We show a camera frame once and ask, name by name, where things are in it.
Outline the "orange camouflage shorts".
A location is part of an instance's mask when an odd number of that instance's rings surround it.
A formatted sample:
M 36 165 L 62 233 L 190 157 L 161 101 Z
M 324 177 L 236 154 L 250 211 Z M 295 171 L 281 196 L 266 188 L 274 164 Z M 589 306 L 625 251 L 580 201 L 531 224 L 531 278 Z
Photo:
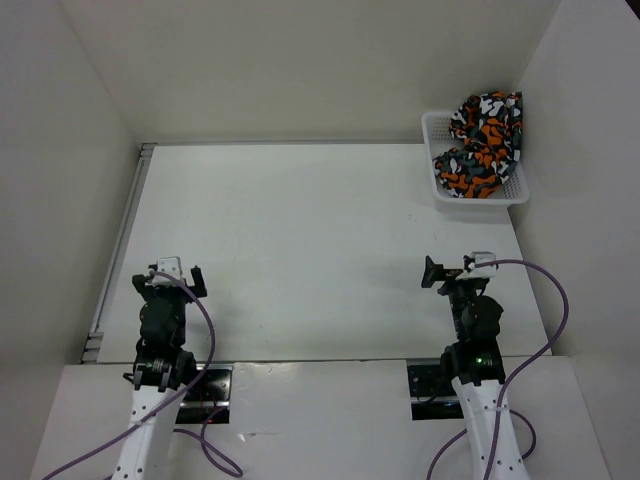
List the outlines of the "orange camouflage shorts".
M 520 91 L 468 97 L 449 123 L 451 137 L 462 146 L 433 159 L 435 179 L 454 198 L 491 196 L 520 162 L 523 117 Z

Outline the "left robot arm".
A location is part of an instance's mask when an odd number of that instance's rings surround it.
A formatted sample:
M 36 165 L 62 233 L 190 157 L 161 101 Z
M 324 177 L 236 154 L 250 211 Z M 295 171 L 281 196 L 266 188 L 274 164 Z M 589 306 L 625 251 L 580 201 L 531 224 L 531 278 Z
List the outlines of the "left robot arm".
M 193 283 L 188 285 L 178 257 L 161 258 L 149 269 L 132 277 L 144 300 L 131 380 L 133 431 L 124 439 L 114 479 L 163 476 L 180 402 L 195 395 L 200 385 L 195 357 L 183 345 L 186 307 L 207 295 L 201 270 L 191 269 Z

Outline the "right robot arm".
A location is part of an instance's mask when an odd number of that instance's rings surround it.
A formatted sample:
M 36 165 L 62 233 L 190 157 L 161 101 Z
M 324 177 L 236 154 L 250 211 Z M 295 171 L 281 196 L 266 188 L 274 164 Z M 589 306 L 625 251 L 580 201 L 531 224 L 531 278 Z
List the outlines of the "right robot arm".
M 445 348 L 438 370 L 440 385 L 458 397 L 470 444 L 475 479 L 527 479 L 511 411 L 502 387 L 506 382 L 497 337 L 503 307 L 484 290 L 496 270 L 475 268 L 493 260 L 489 252 L 464 258 L 458 269 L 425 259 L 421 286 L 437 288 L 448 299 L 457 341 Z

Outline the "white plastic basket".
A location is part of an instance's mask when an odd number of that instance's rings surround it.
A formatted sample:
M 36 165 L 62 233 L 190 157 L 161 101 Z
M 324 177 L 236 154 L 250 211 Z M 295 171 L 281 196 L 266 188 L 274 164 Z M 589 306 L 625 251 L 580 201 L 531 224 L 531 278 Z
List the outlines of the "white plastic basket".
M 451 111 L 428 111 L 421 126 L 428 178 L 436 206 L 462 212 L 523 205 L 530 191 L 517 155 L 504 136 L 473 140 L 452 125 Z

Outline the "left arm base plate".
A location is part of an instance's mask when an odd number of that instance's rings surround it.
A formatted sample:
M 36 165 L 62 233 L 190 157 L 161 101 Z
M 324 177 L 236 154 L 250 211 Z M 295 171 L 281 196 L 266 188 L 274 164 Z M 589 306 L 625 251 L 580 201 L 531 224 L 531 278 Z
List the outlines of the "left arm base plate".
M 233 367 L 214 364 L 186 394 L 176 418 L 177 425 L 228 424 Z

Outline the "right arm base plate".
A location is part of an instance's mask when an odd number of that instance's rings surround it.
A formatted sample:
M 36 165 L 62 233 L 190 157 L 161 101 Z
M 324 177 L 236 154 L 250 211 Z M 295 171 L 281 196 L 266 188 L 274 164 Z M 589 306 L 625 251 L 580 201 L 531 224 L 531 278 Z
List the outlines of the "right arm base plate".
M 451 383 L 435 362 L 408 362 L 406 366 L 413 421 L 462 419 Z

